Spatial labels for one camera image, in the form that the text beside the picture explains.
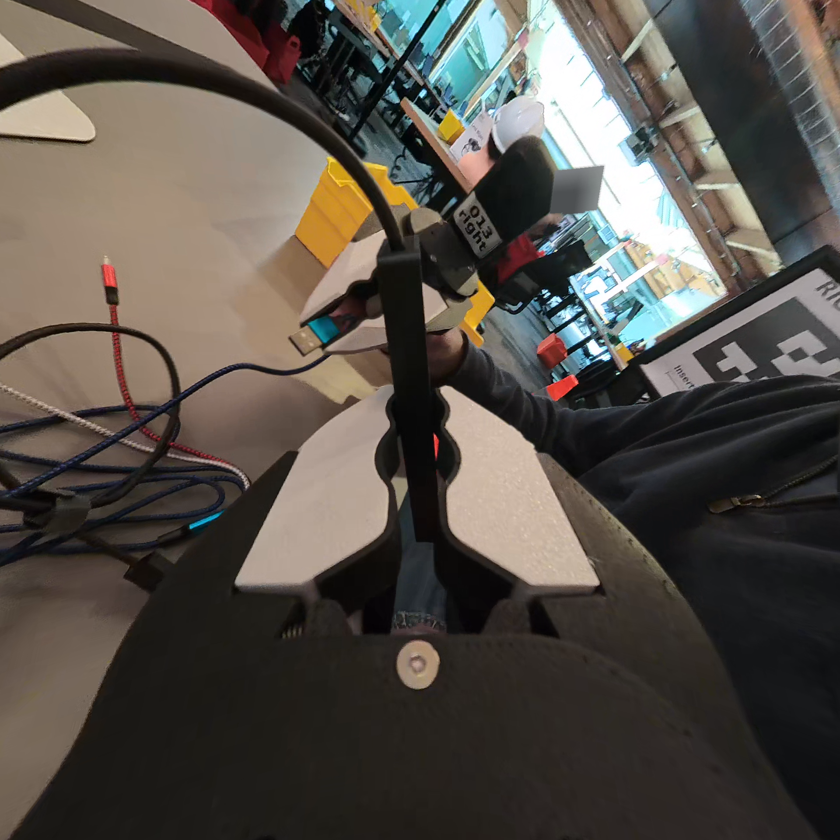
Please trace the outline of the black white marker board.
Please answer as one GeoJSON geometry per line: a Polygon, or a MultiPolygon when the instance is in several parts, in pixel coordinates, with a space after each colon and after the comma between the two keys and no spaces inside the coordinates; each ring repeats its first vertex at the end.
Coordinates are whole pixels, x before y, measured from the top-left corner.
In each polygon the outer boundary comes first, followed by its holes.
{"type": "Polygon", "coordinates": [[[638,358],[657,396],[780,376],[839,376],[838,281],[823,267],[732,301],[638,358]]]}

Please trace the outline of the wooden desk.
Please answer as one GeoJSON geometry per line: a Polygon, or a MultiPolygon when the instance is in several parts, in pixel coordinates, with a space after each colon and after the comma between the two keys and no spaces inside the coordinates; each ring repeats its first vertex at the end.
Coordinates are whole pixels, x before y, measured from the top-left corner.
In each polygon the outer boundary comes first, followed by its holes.
{"type": "Polygon", "coordinates": [[[403,98],[400,102],[405,115],[420,133],[426,146],[431,150],[437,171],[446,186],[454,188],[456,195],[465,195],[493,168],[496,163],[487,150],[468,153],[466,169],[455,160],[450,147],[438,136],[438,124],[417,106],[403,98]]]}

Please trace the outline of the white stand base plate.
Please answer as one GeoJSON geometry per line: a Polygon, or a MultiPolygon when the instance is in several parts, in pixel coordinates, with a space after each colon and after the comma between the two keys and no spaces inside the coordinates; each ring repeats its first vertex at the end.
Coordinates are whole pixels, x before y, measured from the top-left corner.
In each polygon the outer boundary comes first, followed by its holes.
{"type": "Polygon", "coordinates": [[[96,136],[93,122],[63,91],[20,102],[1,114],[4,140],[87,144],[96,136]]]}

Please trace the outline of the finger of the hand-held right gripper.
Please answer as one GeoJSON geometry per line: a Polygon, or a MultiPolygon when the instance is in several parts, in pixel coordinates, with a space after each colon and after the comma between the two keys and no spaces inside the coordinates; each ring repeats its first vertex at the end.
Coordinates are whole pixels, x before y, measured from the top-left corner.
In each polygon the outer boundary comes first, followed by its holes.
{"type": "MultiPolygon", "coordinates": [[[[424,293],[425,332],[446,332],[458,326],[468,309],[467,299],[447,301],[439,293],[424,293]]],[[[347,296],[328,312],[326,318],[338,330],[337,334],[322,346],[328,354],[360,354],[384,350],[387,345],[382,300],[377,293],[365,300],[347,296]]]]}
{"type": "Polygon", "coordinates": [[[376,319],[383,314],[376,254],[346,251],[333,262],[310,293],[301,319],[376,319]]]}

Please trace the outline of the black usb hub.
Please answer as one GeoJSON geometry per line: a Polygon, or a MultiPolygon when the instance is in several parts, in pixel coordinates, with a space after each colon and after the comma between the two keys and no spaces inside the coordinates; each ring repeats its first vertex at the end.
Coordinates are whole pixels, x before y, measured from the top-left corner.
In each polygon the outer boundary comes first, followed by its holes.
{"type": "Polygon", "coordinates": [[[440,539],[437,431],[427,361],[422,255],[417,240],[385,238],[376,258],[387,350],[394,387],[393,413],[419,542],[440,539]]]}

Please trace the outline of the person's right forearm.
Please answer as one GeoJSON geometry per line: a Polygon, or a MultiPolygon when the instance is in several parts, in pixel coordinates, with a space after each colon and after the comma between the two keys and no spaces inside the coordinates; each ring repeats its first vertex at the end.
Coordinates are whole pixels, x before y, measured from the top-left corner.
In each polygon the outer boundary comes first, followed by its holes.
{"type": "Polygon", "coordinates": [[[645,404],[570,409],[468,345],[446,383],[627,516],[749,522],[838,537],[838,380],[710,384],[645,404]]]}

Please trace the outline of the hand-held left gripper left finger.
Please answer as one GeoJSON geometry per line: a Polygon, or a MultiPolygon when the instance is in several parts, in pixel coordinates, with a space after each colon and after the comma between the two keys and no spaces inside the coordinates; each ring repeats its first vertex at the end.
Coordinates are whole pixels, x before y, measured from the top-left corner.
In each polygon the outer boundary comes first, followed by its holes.
{"type": "Polygon", "coordinates": [[[235,586],[241,592],[368,598],[400,548],[393,385],[353,404],[301,446],[235,586]]]}

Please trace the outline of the orange cone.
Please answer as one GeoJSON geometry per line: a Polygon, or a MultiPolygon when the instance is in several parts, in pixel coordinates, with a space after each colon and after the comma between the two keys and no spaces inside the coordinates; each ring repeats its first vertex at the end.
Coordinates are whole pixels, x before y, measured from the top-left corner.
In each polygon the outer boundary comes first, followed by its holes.
{"type": "MultiPolygon", "coordinates": [[[[556,332],[551,332],[537,348],[538,360],[548,372],[552,372],[560,366],[562,362],[567,360],[568,356],[569,352],[556,332]]],[[[548,385],[545,391],[548,397],[556,403],[570,394],[579,383],[579,379],[574,374],[565,373],[558,381],[553,381],[548,385]]]]}

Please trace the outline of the person's right hand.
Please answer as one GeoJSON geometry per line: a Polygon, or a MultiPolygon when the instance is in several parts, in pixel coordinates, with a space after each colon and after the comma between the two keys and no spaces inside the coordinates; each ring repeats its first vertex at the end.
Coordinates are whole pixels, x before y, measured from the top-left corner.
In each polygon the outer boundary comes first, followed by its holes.
{"type": "Polygon", "coordinates": [[[426,333],[426,352],[432,386],[446,383],[462,366],[469,340],[460,327],[426,333]]]}

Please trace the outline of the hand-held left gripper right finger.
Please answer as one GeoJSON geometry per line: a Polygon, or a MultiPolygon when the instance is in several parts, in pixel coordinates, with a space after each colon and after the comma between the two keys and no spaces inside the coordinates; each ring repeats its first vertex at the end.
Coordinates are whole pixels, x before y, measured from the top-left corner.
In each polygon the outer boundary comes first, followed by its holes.
{"type": "Polygon", "coordinates": [[[456,547],[523,595],[590,595],[600,581],[539,460],[513,426],[451,386],[442,430],[455,453],[445,526],[456,547]]]}

